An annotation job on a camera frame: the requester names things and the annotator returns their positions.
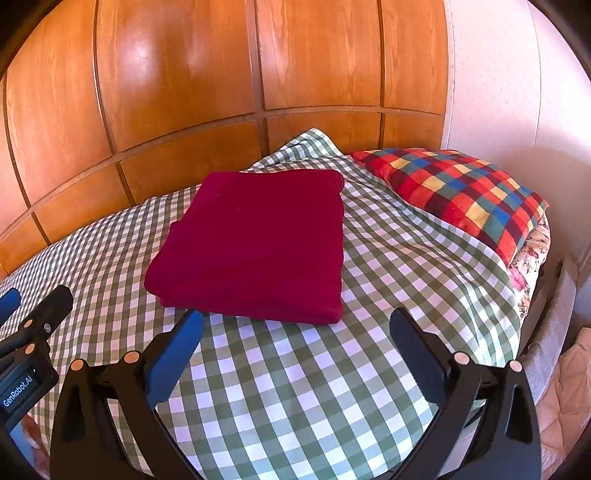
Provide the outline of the dark red knitted sweater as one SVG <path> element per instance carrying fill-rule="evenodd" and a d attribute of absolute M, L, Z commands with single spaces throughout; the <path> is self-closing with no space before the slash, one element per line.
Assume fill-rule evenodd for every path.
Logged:
<path fill-rule="evenodd" d="M 170 225 L 145 289 L 164 307 L 338 323 L 344 186 L 332 169 L 208 174 Z"/>

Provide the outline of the floral bed sheet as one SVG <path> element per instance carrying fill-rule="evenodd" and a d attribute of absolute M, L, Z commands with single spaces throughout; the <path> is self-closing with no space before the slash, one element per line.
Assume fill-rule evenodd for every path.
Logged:
<path fill-rule="evenodd" d="M 550 247 L 550 225 L 547 216 L 543 215 L 508 267 L 521 323 L 524 323 L 530 310 L 536 284 L 548 258 Z"/>

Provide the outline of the multicolour checkered pillow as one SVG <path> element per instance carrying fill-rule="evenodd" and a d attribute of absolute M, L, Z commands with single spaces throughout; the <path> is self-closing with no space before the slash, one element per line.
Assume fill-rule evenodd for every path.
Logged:
<path fill-rule="evenodd" d="M 390 148 L 351 156 L 407 203 L 485 243 L 505 264 L 549 207 L 505 170 L 457 150 Z"/>

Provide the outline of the grey bed frame edge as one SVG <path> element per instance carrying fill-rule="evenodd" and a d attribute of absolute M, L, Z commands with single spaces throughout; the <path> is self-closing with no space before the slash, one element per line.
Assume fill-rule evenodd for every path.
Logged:
<path fill-rule="evenodd" d="M 561 262 L 553 296 L 518 358 L 527 376 L 535 405 L 545 394 L 564 347 L 575 304 L 577 280 L 576 264 L 570 257 L 565 257 Z"/>

